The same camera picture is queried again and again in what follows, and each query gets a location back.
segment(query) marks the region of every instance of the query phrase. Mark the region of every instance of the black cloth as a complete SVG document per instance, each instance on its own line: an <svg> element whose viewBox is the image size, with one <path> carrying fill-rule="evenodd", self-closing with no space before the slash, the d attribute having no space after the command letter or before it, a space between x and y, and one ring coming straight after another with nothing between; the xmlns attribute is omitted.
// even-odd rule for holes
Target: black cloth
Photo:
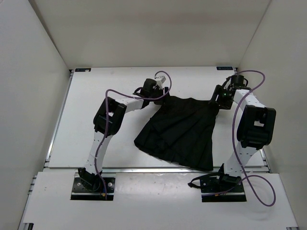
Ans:
<svg viewBox="0 0 307 230"><path fill-rule="evenodd" d="M193 98L166 97L134 144L165 161L203 171L213 170L212 132L219 108L208 103Z"/></svg>

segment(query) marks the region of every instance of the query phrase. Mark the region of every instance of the white enclosure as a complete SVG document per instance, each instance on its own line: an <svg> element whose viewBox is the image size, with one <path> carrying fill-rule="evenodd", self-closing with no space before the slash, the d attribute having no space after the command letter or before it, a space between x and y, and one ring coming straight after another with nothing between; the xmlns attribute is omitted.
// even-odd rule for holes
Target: white enclosure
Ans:
<svg viewBox="0 0 307 230"><path fill-rule="evenodd" d="M33 230L97 229L88 224L95 221L107 229L307 230L306 9L306 0L0 0L0 230L20 222L20 230L24 223ZM254 94L277 111L264 148L272 173L263 150L247 171L272 182L275 206L261 206L247 183L245 203L201 203L200 191L187 186L199 172L133 144L158 109L153 104L127 114L109 145L103 167L116 173L115 200L69 200L105 89L131 93L163 67L174 80L171 95L209 100L234 73L215 66L266 74ZM82 67L92 71L70 77L68 69ZM251 87L260 81L244 75ZM233 111L217 117L214 170L232 153ZM265 182L253 184L271 201Z"/></svg>
<svg viewBox="0 0 307 230"><path fill-rule="evenodd" d="M0 0L0 229L18 228L69 71L28 1Z"/></svg>
<svg viewBox="0 0 307 230"><path fill-rule="evenodd" d="M269 0L31 0L70 69L237 67Z"/></svg>

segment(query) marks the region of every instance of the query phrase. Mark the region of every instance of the purple cable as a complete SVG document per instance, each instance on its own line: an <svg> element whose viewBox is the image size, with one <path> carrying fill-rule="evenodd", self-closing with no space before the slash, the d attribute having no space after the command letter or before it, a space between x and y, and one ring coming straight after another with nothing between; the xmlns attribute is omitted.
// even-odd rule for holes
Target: purple cable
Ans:
<svg viewBox="0 0 307 230"><path fill-rule="evenodd" d="M108 90L106 91L106 130L105 130L104 137L102 138L101 142L99 143L99 145L98 145L98 147L97 147L97 150L96 150L96 153L95 153L95 159L94 159L94 167L95 167L95 170L96 170L97 175L98 175L99 178L102 180L102 183L103 183L103 185L104 185L105 194L107 194L107 191L106 191L106 182L105 182L105 180L103 179L102 175L100 175L100 173L99 173L99 171L98 171L98 169L97 169L97 156L98 156L98 152L99 152L100 147L102 146L104 140L106 139L107 132L108 132L108 128L109 128L109 108L108 108L108 98L107 98L107 94L108 94L109 92L115 92L115 93L117 93L117 94L119 94L119 95L121 95L121 96L128 97L128 98L142 99L142 100L147 100L147 101L157 101L157 100L160 100L160 99L162 99L163 97L165 97L165 96L169 93L169 91L171 90L171 88L172 88L172 79L171 79L171 77L169 76L168 73L166 73L165 71L162 71L162 70L156 72L154 76L157 76L158 73L164 73L164 74L166 74L166 75L168 76L168 78L169 78L169 89L168 89L168 91L167 91L165 94L163 94L161 97L157 97L157 98L133 97L133 96L125 95L125 94L123 94L123 93L120 93L120 92L115 91L115 90L112 90L112 89L108 89Z"/></svg>
<svg viewBox="0 0 307 230"><path fill-rule="evenodd" d="M239 101L239 103L238 103L238 105L237 105L237 107L236 107L236 110L235 110L235 114L234 114L233 121L232 121L232 146L233 146L233 149L234 149L234 152L235 152L236 159L237 159L238 163L241 165L242 172L243 172L243 174L245 175L245 177L244 177L243 179L241 179L241 180L238 182L238 184L241 183L241 182L244 181L244 180L247 180L247 181L248 181L248 184L249 184L249 186L250 186L250 188L251 188L251 190L253 191L255 197L260 201L260 203L262 203L264 206L272 207L272 206L275 204L275 202L276 202L276 193L275 193L275 189L274 189L273 185L272 185L266 178L264 178L264 177L262 177L262 176L259 176L259 175L247 175L247 173L246 173L246 171L245 171L245 169L244 169L244 166L242 166L242 162L241 162L241 160L240 160L240 158L239 158L239 155L238 155L238 153L237 153L237 151L236 151L236 144L235 144L235 123L236 123L236 115L237 115L237 113L238 113L238 111L239 111L240 105L242 104L242 102L244 101L244 99L245 99L250 93L252 93L252 92L255 91L257 88L259 88L259 87L264 83L264 81L265 81L265 75L264 75L264 73L262 73L262 72L260 72L260 71L257 71L257 70L244 70L244 71L240 71L240 72L238 72L238 73L236 73L236 74L245 73L245 72L255 72L255 73L259 73L259 74L261 74L261 75L263 76L263 79L262 79L262 81L260 82L259 85L257 85L255 88L251 89L248 93L246 93L246 94L242 97L242 99ZM264 202L259 198L259 196L258 196L258 194L256 193L256 191L255 191L253 185L251 184L251 182L250 182L250 180L249 180L250 177L258 177L258 178L261 178L261 179L265 180L265 181L269 184L269 186L271 187L271 189L272 189L272 191L273 191L273 196L274 196L273 202L272 202L271 204L268 205L268 204L264 203ZM233 188L234 188L234 187L228 189L227 191L223 191L223 192L205 194L205 195L203 195L203 196L217 196L217 195L221 195L221 194L226 194L227 192L229 192L229 191L232 190Z"/></svg>

